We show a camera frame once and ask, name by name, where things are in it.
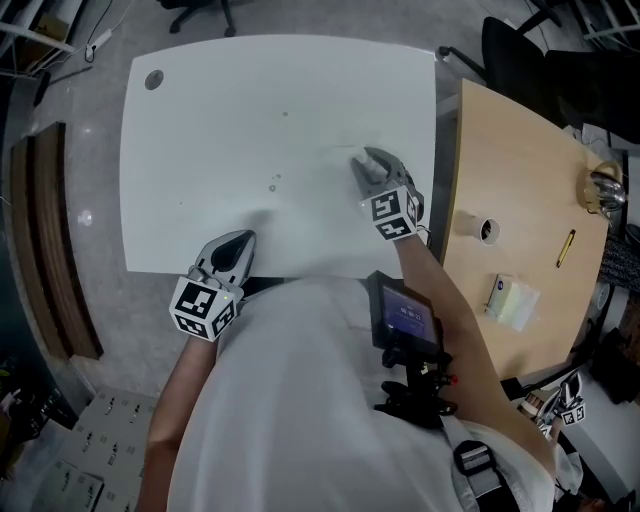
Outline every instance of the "wooden panel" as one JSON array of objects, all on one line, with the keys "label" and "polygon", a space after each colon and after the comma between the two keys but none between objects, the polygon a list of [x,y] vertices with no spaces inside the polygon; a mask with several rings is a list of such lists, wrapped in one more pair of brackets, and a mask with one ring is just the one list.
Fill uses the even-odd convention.
[{"label": "wooden panel", "polygon": [[56,325],[56,316],[49,308],[31,239],[27,169],[30,155],[31,157],[33,156],[32,149],[33,140],[25,138],[11,150],[11,220],[13,238],[27,298],[44,343],[51,355],[67,358],[73,353],[72,348],[68,340],[62,335],[61,327]]},{"label": "wooden panel", "polygon": [[[576,198],[578,174],[600,159],[523,106],[464,81],[444,268],[474,309],[496,370],[514,377],[563,362],[578,334],[602,259],[607,222]],[[495,218],[492,247],[461,234],[466,214]],[[567,257],[556,261],[571,229]],[[522,332],[484,315],[496,274],[541,292]]]},{"label": "wooden panel", "polygon": [[64,132],[56,123],[34,141],[34,197],[46,279],[73,353],[102,355],[78,280],[69,239],[64,192]]}]

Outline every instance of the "cable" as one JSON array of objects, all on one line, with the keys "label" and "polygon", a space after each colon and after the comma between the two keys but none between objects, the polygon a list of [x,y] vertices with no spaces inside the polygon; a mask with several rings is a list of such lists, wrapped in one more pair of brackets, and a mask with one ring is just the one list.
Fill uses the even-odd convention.
[{"label": "cable", "polygon": [[136,0],[131,0],[131,2],[129,2],[129,5],[127,5],[127,8],[122,13],[122,16],[120,16],[120,19],[118,20],[118,23],[116,23],[113,26],[113,28],[111,29],[111,32],[113,32],[115,29],[117,29],[120,26],[120,23],[122,23],[122,21],[124,20],[124,17],[127,15],[127,12],[129,11],[129,9],[131,9],[133,4],[135,4],[135,3],[136,3]]},{"label": "cable", "polygon": [[[104,17],[107,14],[107,11],[109,10],[109,8],[113,5],[113,0],[109,0],[109,3],[107,4],[107,8],[104,10],[104,12],[102,13],[102,16],[100,16],[100,19],[98,20],[98,23],[96,23],[96,25],[93,27],[93,30],[91,31],[91,35],[89,36],[89,39],[87,39],[87,44],[86,46],[89,46],[89,43],[91,42],[91,38],[93,37],[93,34],[96,33],[96,30],[98,29],[98,26],[100,25],[100,22],[104,19]],[[93,54],[93,52],[91,53],[91,60],[87,59],[87,54],[85,52],[84,55],[84,60],[85,62],[88,62],[89,64],[91,64],[94,60],[95,60],[96,56]]]},{"label": "cable", "polygon": [[[531,16],[533,16],[533,9],[531,9],[531,6],[529,5],[529,2],[527,0],[524,0],[524,3],[527,4],[527,7],[529,8],[529,12],[531,13]],[[538,28],[540,29],[540,35],[542,36],[542,39],[544,40],[544,44],[547,47],[547,51],[549,51],[551,48],[549,48],[549,43],[547,43],[547,38],[544,37],[544,32],[542,31],[542,26],[539,24]]]},{"label": "cable", "polygon": [[65,62],[67,62],[67,60],[69,60],[69,58],[73,57],[76,53],[80,53],[81,51],[83,51],[84,48],[79,48],[77,49],[75,52],[71,52],[69,55],[67,55],[64,59],[62,60],[56,60],[55,62],[50,62],[49,64],[47,64],[46,66],[43,66],[41,68],[37,68],[35,71],[33,71],[32,73],[29,74],[29,76],[34,76],[36,73],[39,73],[40,71],[42,71],[43,69],[49,69],[51,66],[53,66],[54,64],[64,64]]}]

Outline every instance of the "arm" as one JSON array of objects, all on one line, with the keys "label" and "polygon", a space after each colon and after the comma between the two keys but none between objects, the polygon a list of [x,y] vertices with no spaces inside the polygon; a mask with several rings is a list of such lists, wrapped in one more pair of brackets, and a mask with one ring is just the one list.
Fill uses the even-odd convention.
[{"label": "arm", "polygon": [[404,283],[431,300],[442,322],[444,345],[453,361],[451,373],[459,378],[447,386],[443,398],[458,404],[458,418],[492,428],[519,444],[555,475],[553,455],[544,436],[507,399],[471,307],[444,269],[411,236],[395,242]]},{"label": "arm", "polygon": [[169,484],[191,412],[216,362],[218,343],[191,337],[151,419],[138,499],[140,512],[167,510]]}]

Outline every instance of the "wooden table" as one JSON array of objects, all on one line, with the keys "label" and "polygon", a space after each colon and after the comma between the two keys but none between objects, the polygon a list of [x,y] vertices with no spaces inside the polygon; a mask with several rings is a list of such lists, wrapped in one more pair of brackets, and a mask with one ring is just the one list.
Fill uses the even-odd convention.
[{"label": "wooden table", "polygon": [[[547,120],[469,81],[459,96],[456,170],[443,265],[476,313],[500,378],[565,361],[594,289],[607,222],[576,199],[580,171],[601,160]],[[460,234],[465,214],[495,218],[496,245]],[[569,232],[576,236],[562,266]],[[541,292],[522,332],[484,315],[496,275]]]}]

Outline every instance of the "small box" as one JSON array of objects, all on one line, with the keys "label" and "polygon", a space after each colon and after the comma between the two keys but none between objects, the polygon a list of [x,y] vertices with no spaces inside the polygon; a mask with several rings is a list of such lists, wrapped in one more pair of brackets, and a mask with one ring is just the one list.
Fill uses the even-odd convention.
[{"label": "small box", "polygon": [[385,240],[399,240],[417,232],[419,202],[405,185],[369,201],[373,224]]},{"label": "small box", "polygon": [[535,310],[540,292],[512,276],[498,274],[485,314],[520,332]]},{"label": "small box", "polygon": [[169,311],[178,330],[215,341],[237,316],[236,296],[180,277]]}]

